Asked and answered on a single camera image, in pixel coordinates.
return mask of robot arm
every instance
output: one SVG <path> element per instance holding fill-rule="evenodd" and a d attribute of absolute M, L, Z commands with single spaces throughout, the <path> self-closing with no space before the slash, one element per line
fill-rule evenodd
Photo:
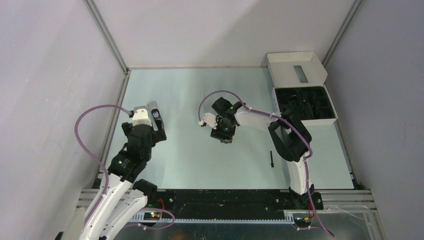
<path fill-rule="evenodd" d="M 148 202 L 156 201 L 156 185 L 143 179 L 135 182 L 151 159 L 152 148 L 156 143 L 167 139 L 156 103 L 150 103 L 149 107 L 158 130 L 154 130 L 146 106 L 136 107 L 131 123 L 122 124 L 128 141 L 112 159 L 105 172 L 109 180 L 107 191 L 103 192 L 106 183 L 106 175 L 104 175 L 100 191 L 85 212 L 85 218 L 90 213 L 91 216 L 86 221 L 80 240 L 114 239 L 135 213 Z M 121 197 L 132 185 L 126 200 L 115 209 Z"/>
<path fill-rule="evenodd" d="M 212 108 L 218 115 L 210 112 L 205 113 L 200 122 L 203 126 L 209 125 L 212 127 L 210 133 L 212 138 L 229 144 L 233 141 L 237 126 L 250 126 L 269 132 L 276 151 L 287 161 L 290 174 L 290 190 L 300 196 L 307 192 L 306 171 L 303 160 L 309 152 L 305 144 L 294 132 L 287 132 L 288 126 L 276 118 L 250 112 L 242 107 L 240 102 L 231 104 L 223 97 L 216 100 Z M 311 135 L 295 113 L 285 112 L 281 114 L 281 117 L 289 121 L 307 141 L 311 142 Z"/>

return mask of gray wall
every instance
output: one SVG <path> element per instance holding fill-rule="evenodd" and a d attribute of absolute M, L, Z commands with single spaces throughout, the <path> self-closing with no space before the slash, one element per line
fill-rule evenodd
<path fill-rule="evenodd" d="M 424 1 L 366 1 L 327 85 L 359 180 L 390 240 L 424 228 Z"/>
<path fill-rule="evenodd" d="M 0 239 L 52 240 L 95 166 L 75 121 L 115 102 L 123 74 L 82 0 L 0 6 Z M 93 112 L 79 128 L 95 154 L 110 116 Z"/>
<path fill-rule="evenodd" d="M 354 0 L 95 2 L 129 67 L 234 67 L 270 52 L 323 59 Z"/>

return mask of black object in box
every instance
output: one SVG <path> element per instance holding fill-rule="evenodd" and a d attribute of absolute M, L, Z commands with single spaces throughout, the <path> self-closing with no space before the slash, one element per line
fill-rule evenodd
<path fill-rule="evenodd" d="M 335 114 L 322 86 L 276 88 L 280 112 L 299 111 L 301 120 L 333 119 Z"/>

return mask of white enclosure panel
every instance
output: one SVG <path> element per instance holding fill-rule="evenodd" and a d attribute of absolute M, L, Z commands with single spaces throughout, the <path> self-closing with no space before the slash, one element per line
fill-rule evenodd
<path fill-rule="evenodd" d="M 389 240 L 424 234 L 423 13 L 422 0 L 365 1 L 327 68 L 355 173 Z"/>
<path fill-rule="evenodd" d="M 353 0 L 96 0 L 130 67 L 263 66 L 266 53 L 323 59 Z"/>
<path fill-rule="evenodd" d="M 95 166 L 75 121 L 114 103 L 123 74 L 81 0 L 2 1 L 0 16 L 0 239 L 52 240 Z M 96 155 L 110 117 L 81 123 Z"/>
<path fill-rule="evenodd" d="M 162 189 L 288 189 L 288 167 L 275 150 L 269 132 L 237 127 L 233 142 L 210 137 L 210 127 L 200 127 L 198 106 L 216 90 L 237 93 L 249 106 L 272 112 L 273 82 L 267 68 L 192 68 L 132 70 L 122 106 L 129 110 L 156 101 L 167 140 L 152 149 L 151 160 L 139 175 Z M 228 93 L 208 98 L 201 110 L 214 113 L 219 97 L 232 103 Z M 118 119 L 107 165 L 127 142 Z M 352 189 L 353 184 L 334 125 L 308 126 L 313 157 L 310 175 L 317 189 Z M 274 168 L 271 168 L 273 151 Z"/>

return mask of metal frame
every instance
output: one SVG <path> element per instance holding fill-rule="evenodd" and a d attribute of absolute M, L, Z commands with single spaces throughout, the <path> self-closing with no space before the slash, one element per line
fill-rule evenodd
<path fill-rule="evenodd" d="M 341 25 L 340 29 L 338 30 L 334 40 L 331 43 L 330 48 L 328 49 L 327 53 L 325 54 L 324 59 L 322 60 L 322 65 L 324 68 L 326 68 L 333 57 L 333 54 L 336 52 L 337 47 L 339 46 L 339 43 L 342 39 L 342 37 L 345 35 L 346 30 L 348 29 L 349 25 L 351 24 L 352 19 L 354 18 L 355 14 L 358 12 L 358 9 L 360 8 L 361 4 L 364 2 L 364 0 L 355 0 L 350 7 L 349 12 L 347 13 L 346 18 L 343 21 L 343 24 Z"/>
<path fill-rule="evenodd" d="M 111 33 L 109 32 L 96 4 L 94 3 L 94 0 L 84 0 L 84 2 L 90 14 L 92 15 L 94 22 L 96 23 L 98 29 L 100 30 L 100 33 L 102 34 L 107 45 L 109 46 L 111 53 L 113 54 L 122 72 L 124 73 L 124 77 L 122 79 L 122 83 L 119 88 L 119 93 L 115 102 L 117 105 L 121 105 L 124 99 L 126 89 L 127 89 L 127 84 L 130 78 L 131 71 L 129 70 L 128 66 L 125 64 L 125 61 L 120 51 L 118 50 L 118 47 L 115 41 L 113 40 Z M 355 0 L 353 2 L 346 18 L 343 21 L 343 24 L 341 25 L 337 35 L 335 36 L 333 42 L 331 43 L 330 48 L 328 49 L 324 59 L 322 60 L 322 64 L 324 67 L 327 67 L 330 64 L 331 59 L 342 37 L 346 33 L 353 17 L 356 15 L 358 9 L 360 8 L 363 2 L 364 2 L 363 0 Z M 118 115 L 119 115 L 119 110 L 115 109 L 109 120 L 108 131 L 104 138 L 102 149 L 101 149 L 101 155 L 100 155 L 100 159 L 103 163 L 106 162 L 106 158 L 109 153 L 109 148 L 111 146 L 112 138 L 113 138 L 113 132 L 115 131 L 115 128 L 118 122 Z M 335 127 L 337 130 L 341 147 L 343 149 L 345 159 L 346 159 L 346 164 L 352 176 L 352 181 L 354 183 L 354 186 L 357 188 L 358 185 L 356 184 L 356 178 L 355 178 L 355 173 L 352 167 L 352 162 L 350 161 L 350 158 L 345 146 L 345 141 L 343 139 L 343 135 L 341 133 L 340 126 L 337 121 L 335 122 Z M 102 174 L 103 174 L 102 172 L 98 173 L 98 171 L 96 171 L 96 174 L 93 176 L 93 178 L 94 179 L 96 177 L 101 178 Z M 80 208 L 80 207 L 88 206 L 98 191 L 99 191 L 98 189 L 93 189 L 93 188 L 83 189 L 81 191 L 81 195 L 79 197 L 79 201 L 76 207 Z M 345 213 L 350 215 L 363 214 L 363 220 L 367 224 L 370 239 L 371 240 L 386 240 L 387 239 L 370 190 L 317 189 L 317 192 L 321 193 L 322 202 L 324 205 L 324 209 L 318 210 L 318 213 L 320 214 Z M 126 192 L 122 196 L 120 201 L 123 201 L 128 196 L 128 194 L 129 193 Z M 308 213 L 308 211 L 285 210 L 284 213 L 288 216 L 288 219 L 286 220 L 290 220 L 290 216 L 293 216 L 293 214 L 306 214 Z M 132 220 L 134 221 L 137 221 L 138 219 L 139 219 L 139 214 L 134 215 L 134 217 L 132 218 Z M 196 219 L 178 219 L 177 221 L 179 223 L 205 223 L 205 221 L 203 220 L 196 220 Z M 260 223 L 265 224 L 267 223 L 267 221 L 260 221 Z M 280 224 L 281 222 L 269 221 L 269 223 Z"/>
<path fill-rule="evenodd" d="M 158 220 L 144 220 L 144 213 L 137 212 L 128 221 L 129 223 L 156 223 Z M 170 223 L 171 219 L 160 219 L 160 223 Z M 216 220 L 216 219 L 175 219 L 176 223 L 182 224 L 293 224 L 295 223 L 293 213 L 284 213 L 284 219 L 278 220 Z"/>
<path fill-rule="evenodd" d="M 105 21 L 102 18 L 102 15 L 100 15 L 99 9 L 97 8 L 96 4 L 94 3 L 94 0 L 84 0 L 85 5 L 87 6 L 87 9 L 89 10 L 91 16 L 93 17 L 93 20 L 95 24 L 97 25 L 98 29 L 100 30 L 101 35 L 104 37 L 104 40 L 106 41 L 107 45 L 110 48 L 110 51 L 112 52 L 113 56 L 115 57 L 116 61 L 118 62 L 120 68 L 122 69 L 122 72 L 124 74 L 128 73 L 128 66 L 124 62 L 124 58 L 122 57 L 120 51 L 118 50 L 118 47 L 112 38 L 111 33 L 109 32 L 108 28 L 106 27 Z"/>

